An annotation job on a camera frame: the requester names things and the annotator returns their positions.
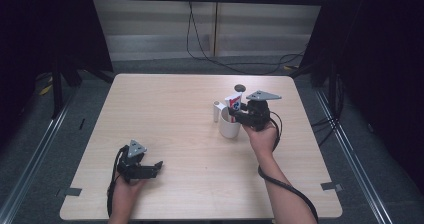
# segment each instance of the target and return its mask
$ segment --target black curtain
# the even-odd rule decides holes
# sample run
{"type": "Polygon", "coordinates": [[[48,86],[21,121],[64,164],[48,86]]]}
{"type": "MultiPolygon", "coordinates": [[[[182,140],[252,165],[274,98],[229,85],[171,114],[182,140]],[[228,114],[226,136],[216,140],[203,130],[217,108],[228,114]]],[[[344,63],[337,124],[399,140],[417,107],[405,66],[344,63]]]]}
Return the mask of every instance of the black curtain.
{"type": "Polygon", "coordinates": [[[55,61],[63,70],[113,68],[92,0],[0,0],[0,20],[3,146],[36,76],[51,72],[55,61]]]}
{"type": "Polygon", "coordinates": [[[349,97],[424,193],[424,0],[335,5],[343,1],[322,8],[300,67],[316,64],[320,85],[335,64],[349,97]]]}

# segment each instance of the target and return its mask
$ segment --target table top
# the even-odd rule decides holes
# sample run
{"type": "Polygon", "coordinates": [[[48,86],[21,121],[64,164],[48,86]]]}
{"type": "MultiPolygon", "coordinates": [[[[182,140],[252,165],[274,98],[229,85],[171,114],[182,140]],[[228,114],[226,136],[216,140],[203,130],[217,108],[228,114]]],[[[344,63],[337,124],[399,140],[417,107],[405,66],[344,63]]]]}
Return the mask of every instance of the table top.
{"type": "Polygon", "coordinates": [[[116,76],[60,211],[65,220],[108,219],[106,191],[119,148],[137,140],[147,147],[142,165],[164,162],[143,187],[133,210],[140,220],[229,220],[273,217],[264,180],[244,130],[221,136],[213,102],[234,86],[282,96],[268,101],[282,119],[274,156],[292,185],[314,203],[319,217],[342,214],[321,152],[290,77],[120,74],[116,76]]]}

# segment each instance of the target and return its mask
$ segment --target black cable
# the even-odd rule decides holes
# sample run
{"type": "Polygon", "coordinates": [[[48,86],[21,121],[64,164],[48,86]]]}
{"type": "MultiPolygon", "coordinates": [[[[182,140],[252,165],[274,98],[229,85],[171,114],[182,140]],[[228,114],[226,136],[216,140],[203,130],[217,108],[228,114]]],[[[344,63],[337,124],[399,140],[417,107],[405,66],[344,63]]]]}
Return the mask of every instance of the black cable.
{"type": "MultiPolygon", "coordinates": [[[[337,88],[338,103],[337,103],[337,107],[336,107],[336,110],[335,110],[333,117],[330,118],[330,119],[327,119],[326,121],[321,120],[321,121],[311,125],[312,127],[324,125],[324,124],[330,124],[331,125],[330,132],[324,137],[323,140],[321,140],[319,142],[319,144],[318,144],[319,147],[321,147],[324,144],[324,142],[327,141],[327,139],[330,137],[331,133],[333,133],[333,131],[337,128],[337,125],[339,125],[340,117],[341,117],[342,110],[343,110],[343,107],[344,107],[344,86],[341,82],[339,75],[337,76],[336,83],[337,83],[337,87],[338,87],[337,88]]],[[[320,132],[325,128],[314,131],[314,133],[320,132]]]]}
{"type": "Polygon", "coordinates": [[[116,180],[118,179],[118,177],[120,177],[120,175],[118,175],[115,178],[116,166],[118,164],[119,157],[124,152],[126,147],[127,146],[119,149],[118,153],[116,154],[115,162],[113,163],[112,178],[110,180],[109,188],[107,189],[107,213],[108,213],[109,217],[112,214],[112,200],[113,200],[113,193],[115,191],[116,180]]]}
{"type": "Polygon", "coordinates": [[[312,212],[312,215],[314,216],[314,218],[315,218],[315,220],[316,220],[316,222],[318,223],[318,213],[317,213],[317,210],[315,209],[315,206],[314,206],[314,204],[311,202],[311,200],[309,200],[309,198],[307,197],[307,196],[305,196],[302,192],[300,192],[299,190],[297,190],[296,188],[294,188],[293,186],[291,186],[291,185],[289,185],[289,184],[287,184],[287,183],[284,183],[284,182],[282,182],[282,181],[279,181],[279,180],[277,180],[277,179],[274,179],[274,178],[272,178],[272,177],[270,177],[270,176],[268,176],[268,175],[266,175],[263,171],[262,171],[262,169],[261,169],[261,167],[259,166],[258,167],[258,173],[259,173],[259,176],[261,176],[263,179],[265,179],[266,181],[268,181],[268,182],[271,182],[272,184],[275,184],[275,185],[277,185],[277,186],[279,186],[279,187],[282,187],[282,188],[284,188],[284,189],[286,189],[286,190],[288,190],[288,191],[290,191],[290,192],[292,192],[292,193],[294,193],[294,194],[296,194],[297,196],[299,196],[300,198],[302,198],[302,200],[308,205],[308,207],[309,207],[309,209],[311,210],[311,212],[312,212]]]}
{"type": "Polygon", "coordinates": [[[198,31],[197,31],[196,21],[194,20],[194,15],[193,15],[193,6],[192,6],[192,3],[191,3],[191,2],[189,2],[189,6],[190,6],[190,15],[189,15],[189,21],[188,21],[187,37],[186,37],[186,49],[187,49],[187,53],[188,53],[188,54],[189,54],[192,58],[194,58],[194,59],[196,59],[196,60],[209,61],[209,62],[211,62],[211,63],[213,63],[213,64],[215,64],[215,65],[222,66],[222,67],[228,68],[228,69],[230,69],[230,70],[232,70],[232,71],[239,72],[239,73],[246,74],[246,75],[268,75],[268,74],[271,74],[271,73],[274,73],[274,72],[278,71],[278,70],[280,69],[280,67],[281,67],[281,65],[282,65],[282,64],[289,63],[289,62],[291,62],[291,61],[295,60],[296,58],[303,56],[303,53],[305,52],[305,51],[302,51],[302,52],[300,52],[300,53],[298,53],[298,54],[287,54],[287,55],[284,55],[284,56],[282,56],[282,57],[279,59],[279,61],[278,61],[277,63],[258,63],[258,62],[247,62],[247,63],[227,63],[227,64],[225,64],[225,63],[222,63],[222,62],[219,62],[219,61],[216,61],[216,60],[212,60],[212,59],[210,59],[208,56],[206,56],[206,54],[205,54],[205,52],[204,52],[204,50],[203,50],[203,47],[202,47],[202,45],[201,45],[201,43],[200,43],[199,33],[198,33],[198,31]],[[188,44],[189,44],[189,35],[190,35],[190,29],[191,29],[191,21],[192,21],[192,20],[193,20],[193,26],[194,26],[194,29],[195,29],[195,32],[196,32],[197,42],[198,42],[198,44],[199,44],[199,47],[200,47],[200,50],[201,50],[201,52],[202,52],[203,57],[195,57],[195,56],[193,56],[193,55],[191,54],[191,52],[190,52],[189,48],[188,48],[188,46],[189,46],[189,45],[188,45],[188,44]],[[289,60],[287,60],[287,61],[282,62],[282,60],[283,60],[285,57],[287,57],[287,56],[294,56],[294,57],[293,57],[293,58],[291,58],[291,59],[289,59],[289,60]],[[238,70],[238,69],[236,69],[236,68],[232,68],[232,67],[231,67],[231,66],[233,66],[233,65],[257,65],[257,64],[260,64],[260,65],[268,65],[268,66],[276,66],[276,67],[275,67],[274,69],[270,70],[270,71],[263,72],[263,73],[249,73],[249,72],[241,71],[241,70],[238,70]]]}
{"type": "Polygon", "coordinates": [[[318,133],[318,132],[321,132],[321,131],[323,131],[323,130],[325,130],[325,129],[327,129],[328,128],[328,123],[326,123],[327,125],[325,126],[325,127],[322,127],[321,129],[318,129],[318,130],[314,130],[314,134],[316,134],[316,133],[318,133]]]}
{"type": "MultiPolygon", "coordinates": [[[[275,112],[271,112],[271,113],[276,115],[278,117],[278,119],[280,120],[280,128],[278,128],[277,123],[272,118],[270,118],[270,121],[274,124],[274,126],[277,130],[277,137],[275,138],[274,147],[272,149],[272,151],[274,151],[275,148],[278,146],[278,143],[280,142],[281,133],[282,133],[282,129],[283,129],[283,122],[282,122],[281,118],[275,112]]],[[[293,186],[266,175],[262,171],[260,166],[258,166],[258,173],[259,173],[259,176],[261,176],[264,180],[271,182],[272,184],[277,185],[279,187],[282,187],[282,188],[296,194],[297,196],[299,196],[308,205],[309,209],[312,212],[312,215],[314,216],[316,222],[318,223],[318,213],[315,209],[314,204],[311,202],[311,200],[309,200],[309,198],[307,196],[305,196],[302,192],[300,192],[299,190],[297,190],[293,186]]]]}

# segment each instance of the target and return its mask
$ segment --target person's arm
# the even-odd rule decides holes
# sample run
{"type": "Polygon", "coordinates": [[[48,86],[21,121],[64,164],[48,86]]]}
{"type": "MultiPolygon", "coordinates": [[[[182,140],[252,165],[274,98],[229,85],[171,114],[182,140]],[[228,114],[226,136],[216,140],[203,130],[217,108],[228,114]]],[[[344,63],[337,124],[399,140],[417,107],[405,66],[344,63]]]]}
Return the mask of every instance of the person's arm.
{"type": "MultiPolygon", "coordinates": [[[[259,132],[248,126],[243,128],[249,135],[250,144],[262,171],[267,176],[291,185],[272,155],[277,136],[276,128],[271,123],[259,132]]],[[[268,181],[265,181],[265,185],[277,224],[316,223],[308,205],[299,196],[268,181]]]]}
{"type": "Polygon", "coordinates": [[[127,224],[141,188],[147,179],[126,183],[123,177],[118,177],[112,199],[112,214],[109,224],[127,224]]]}

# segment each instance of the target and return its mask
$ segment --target finger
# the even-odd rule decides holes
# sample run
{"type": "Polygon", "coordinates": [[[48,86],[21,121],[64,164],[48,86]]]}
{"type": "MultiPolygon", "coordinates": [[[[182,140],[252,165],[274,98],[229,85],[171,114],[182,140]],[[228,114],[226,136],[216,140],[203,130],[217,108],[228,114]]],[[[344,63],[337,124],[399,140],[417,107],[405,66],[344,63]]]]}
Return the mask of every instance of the finger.
{"type": "Polygon", "coordinates": [[[264,129],[268,129],[268,128],[275,128],[274,124],[272,124],[272,122],[268,122],[267,124],[265,124],[264,129]]]}
{"type": "Polygon", "coordinates": [[[141,179],[131,185],[134,192],[139,192],[141,188],[147,183],[147,179],[141,179]]]}
{"type": "Polygon", "coordinates": [[[246,125],[243,125],[243,129],[247,132],[247,135],[249,135],[250,136],[250,134],[252,133],[252,132],[254,132],[255,130],[253,130],[253,128],[252,127],[250,127],[250,126],[246,126],[246,125]]]}

